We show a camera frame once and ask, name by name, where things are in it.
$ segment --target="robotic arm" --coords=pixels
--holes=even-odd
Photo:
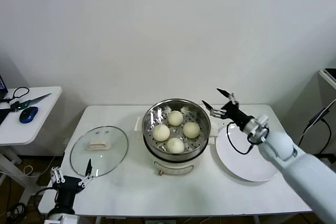
[[[239,109],[233,94],[218,91],[229,98],[220,110],[203,101],[210,115],[231,119],[247,135],[260,154],[271,162],[283,175],[285,181],[326,223],[336,223],[336,173],[311,154],[305,153],[284,132],[268,128],[268,118],[248,116]]]

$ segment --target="white plate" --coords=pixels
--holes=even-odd
[[[235,125],[229,126],[230,139],[233,145],[241,152],[246,152],[250,146],[246,134]],[[274,177],[278,170],[259,153],[254,146],[247,155],[236,152],[226,135],[226,126],[219,132],[216,149],[220,160],[234,174],[248,181],[263,182]]]

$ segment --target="white wall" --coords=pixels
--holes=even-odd
[[[62,86],[60,135],[89,104],[224,102],[217,87],[284,119],[336,53],[334,0],[0,0],[0,9],[0,72],[12,86]]]

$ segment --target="floor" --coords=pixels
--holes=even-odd
[[[23,162],[18,166],[21,170],[26,165],[31,165],[34,168],[35,172],[43,172],[48,167],[51,158],[49,157],[21,157]],[[61,157],[57,157],[53,160],[50,167],[47,171],[39,177],[37,184],[41,186],[46,186],[50,180],[50,169],[53,166],[59,166],[61,164]],[[9,179],[8,177],[0,186],[0,215],[2,215],[7,208],[7,202],[9,208],[16,204],[23,192],[23,188],[16,183],[15,181]],[[260,222],[267,220],[269,216],[259,216]],[[95,217],[87,217],[90,223],[94,223],[96,218]],[[200,224],[204,218],[192,218],[187,221],[188,218],[160,218],[160,220],[172,220],[175,219],[177,224]],[[127,219],[108,219],[102,218],[101,224],[145,224],[147,220],[155,220],[155,218],[127,218]],[[0,224],[6,223],[6,214],[0,216]],[[40,224],[43,223],[43,217],[38,214],[35,210],[34,204],[32,199],[27,206],[27,213],[24,219],[20,222],[22,224]],[[250,224],[254,223],[254,219],[252,216],[242,216],[242,217],[213,217],[209,220],[203,222],[204,224]],[[320,221],[317,216],[313,213],[311,214],[301,214],[296,215],[293,218],[289,219],[285,222],[285,224],[322,224],[323,222]]]

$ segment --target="laptop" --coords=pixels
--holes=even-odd
[[[0,100],[3,99],[7,93],[8,93],[8,90],[6,88],[4,80],[0,76]]]
[[[324,72],[336,83],[336,68],[325,68]]]

